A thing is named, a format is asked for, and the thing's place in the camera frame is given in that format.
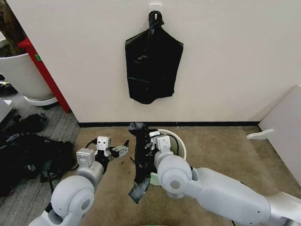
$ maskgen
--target black cable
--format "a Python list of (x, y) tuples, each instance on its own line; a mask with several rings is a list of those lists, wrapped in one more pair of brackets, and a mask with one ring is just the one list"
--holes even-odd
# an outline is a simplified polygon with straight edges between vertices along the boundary
[(94, 142), (94, 140), (91, 140), (91, 141), (86, 145), (85, 148), (88, 148), (90, 144), (93, 144), (93, 142)]
[(179, 143), (178, 143), (177, 138), (175, 138), (175, 136), (170, 135), (170, 134), (165, 134), (165, 135), (168, 135), (168, 136), (172, 137), (175, 140), (175, 142), (177, 143), (177, 155), (179, 155)]
[(47, 170), (47, 177), (48, 177), (48, 181), (49, 181), (50, 191), (51, 191), (51, 194), (52, 194), (53, 191), (54, 191), (54, 188), (53, 188), (53, 184), (52, 184), (52, 180), (51, 180), (49, 170)]

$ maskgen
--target beige carpet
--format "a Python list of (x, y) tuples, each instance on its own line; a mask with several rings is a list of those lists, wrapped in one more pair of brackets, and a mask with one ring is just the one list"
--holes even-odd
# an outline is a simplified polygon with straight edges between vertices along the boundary
[[(185, 143), (187, 161), (193, 167), (208, 167), (247, 184), (263, 194), (282, 190), (301, 198), (301, 188), (273, 147), (265, 140), (247, 140), (257, 127), (161, 127), (176, 133)], [(81, 226), (231, 226), (228, 219), (202, 209), (189, 197), (171, 199), (159, 186), (150, 186), (139, 204), (127, 195), (133, 187), (135, 137), (126, 127), (84, 128), (75, 150), (97, 136), (110, 136), (117, 146), (130, 139), (130, 152), (109, 163), (95, 194), (94, 205)]]

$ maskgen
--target gray carpet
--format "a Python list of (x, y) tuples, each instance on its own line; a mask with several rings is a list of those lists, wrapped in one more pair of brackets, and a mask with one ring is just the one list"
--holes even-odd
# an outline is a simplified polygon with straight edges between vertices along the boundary
[[(57, 141), (70, 141), (73, 144), (79, 133), (79, 126), (73, 113), (65, 113), (60, 105), (48, 110), (29, 105), (22, 95), (1, 96), (13, 101), (16, 112), (8, 115), (5, 125), (11, 124), (13, 115), (20, 114), (22, 118), (30, 114), (44, 113), (47, 123), (44, 130), (38, 133)], [(25, 226), (42, 213), (51, 198), (49, 184), (40, 183), (40, 178), (22, 180), (9, 197), (0, 198), (0, 225)]]

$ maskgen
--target black baseboard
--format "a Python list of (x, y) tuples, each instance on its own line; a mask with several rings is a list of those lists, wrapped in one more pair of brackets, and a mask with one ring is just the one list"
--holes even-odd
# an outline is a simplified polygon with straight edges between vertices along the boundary
[[(259, 121), (150, 121), (148, 126), (257, 126)], [(130, 122), (79, 122), (81, 128), (129, 126)]]

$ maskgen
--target black plastic bag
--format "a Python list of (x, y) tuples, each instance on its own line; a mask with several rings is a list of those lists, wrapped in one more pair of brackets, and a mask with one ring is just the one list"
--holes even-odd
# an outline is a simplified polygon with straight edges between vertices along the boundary
[(36, 134), (18, 133), (0, 145), (5, 161), (0, 164), (0, 197), (11, 193), (22, 179), (35, 178), (48, 181), (61, 177), (74, 165), (73, 144), (41, 137)]
[(31, 114), (25, 119), (21, 119), (21, 115), (14, 116), (14, 124), (8, 127), (4, 132), (7, 136), (16, 133), (38, 133), (41, 132), (45, 126), (47, 117), (44, 113)]
[(129, 192), (129, 196), (138, 204), (140, 199), (147, 191), (150, 181), (151, 173), (157, 172), (154, 164), (155, 154), (157, 148), (151, 149), (150, 132), (157, 131), (157, 129), (149, 129), (145, 123), (132, 122), (130, 123), (129, 132), (136, 137), (135, 146), (135, 168), (136, 176), (134, 179), (134, 187)]
[(159, 11), (150, 12), (149, 23), (149, 29), (126, 40), (129, 94), (142, 104), (172, 96), (183, 52), (183, 43), (162, 29)]

